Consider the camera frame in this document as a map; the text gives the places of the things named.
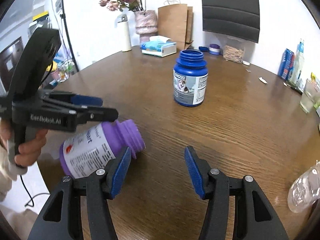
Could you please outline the left forearm sleeve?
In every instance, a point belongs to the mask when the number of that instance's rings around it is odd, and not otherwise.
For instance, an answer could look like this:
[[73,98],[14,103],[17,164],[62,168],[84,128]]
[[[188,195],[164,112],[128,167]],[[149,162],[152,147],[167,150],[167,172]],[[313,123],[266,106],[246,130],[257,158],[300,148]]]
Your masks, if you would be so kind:
[[9,171],[7,151],[1,146],[0,150],[0,201],[5,200],[7,193],[12,188],[12,182],[17,180],[17,175]]

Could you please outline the left hand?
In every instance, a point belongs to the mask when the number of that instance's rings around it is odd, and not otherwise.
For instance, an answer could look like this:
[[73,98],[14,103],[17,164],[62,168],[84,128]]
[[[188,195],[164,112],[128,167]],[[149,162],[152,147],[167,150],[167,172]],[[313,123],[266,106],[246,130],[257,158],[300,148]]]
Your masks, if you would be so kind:
[[[11,137],[11,124],[7,120],[1,120],[1,146],[7,149],[7,140]],[[46,144],[47,129],[41,129],[36,133],[33,140],[20,144],[19,154],[15,156],[15,163],[22,167],[33,165],[41,154],[43,146]]]

